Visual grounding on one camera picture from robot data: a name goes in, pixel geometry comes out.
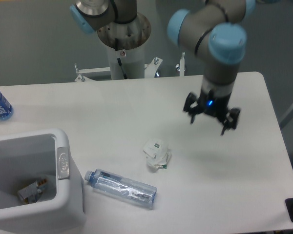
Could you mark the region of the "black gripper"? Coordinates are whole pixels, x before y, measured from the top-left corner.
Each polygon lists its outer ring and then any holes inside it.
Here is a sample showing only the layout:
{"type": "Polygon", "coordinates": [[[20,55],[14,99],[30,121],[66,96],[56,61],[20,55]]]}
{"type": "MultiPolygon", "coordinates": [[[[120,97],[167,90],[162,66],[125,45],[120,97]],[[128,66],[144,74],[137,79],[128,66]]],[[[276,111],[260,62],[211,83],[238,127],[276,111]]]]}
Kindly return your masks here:
{"type": "Polygon", "coordinates": [[[237,128],[241,113],[240,108],[228,110],[230,96],[230,85],[202,84],[199,98],[193,92],[188,94],[183,112],[190,116],[190,124],[194,123],[196,115],[202,113],[217,118],[223,125],[221,131],[223,136],[226,130],[235,130],[237,128]],[[192,107],[196,102],[198,103],[198,110],[196,110],[196,106],[192,107]]]}

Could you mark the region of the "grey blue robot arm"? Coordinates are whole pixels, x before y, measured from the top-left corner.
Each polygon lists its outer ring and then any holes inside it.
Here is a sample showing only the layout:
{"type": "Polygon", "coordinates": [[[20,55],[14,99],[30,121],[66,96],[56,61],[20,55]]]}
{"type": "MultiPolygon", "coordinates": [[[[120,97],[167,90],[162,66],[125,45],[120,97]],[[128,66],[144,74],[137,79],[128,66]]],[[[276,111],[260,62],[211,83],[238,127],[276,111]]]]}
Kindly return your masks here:
{"type": "MultiPolygon", "coordinates": [[[[170,18],[169,39],[205,63],[200,95],[189,93],[183,107],[192,119],[206,114],[218,119],[224,131],[236,129],[241,110],[229,108],[228,103],[247,43],[247,34],[239,23],[254,8],[253,0],[207,0],[196,13],[180,9],[170,18]]],[[[82,31],[97,33],[112,50],[113,79],[145,76],[142,56],[130,54],[145,45],[151,32],[136,1],[77,0],[69,10],[82,31]]]]}

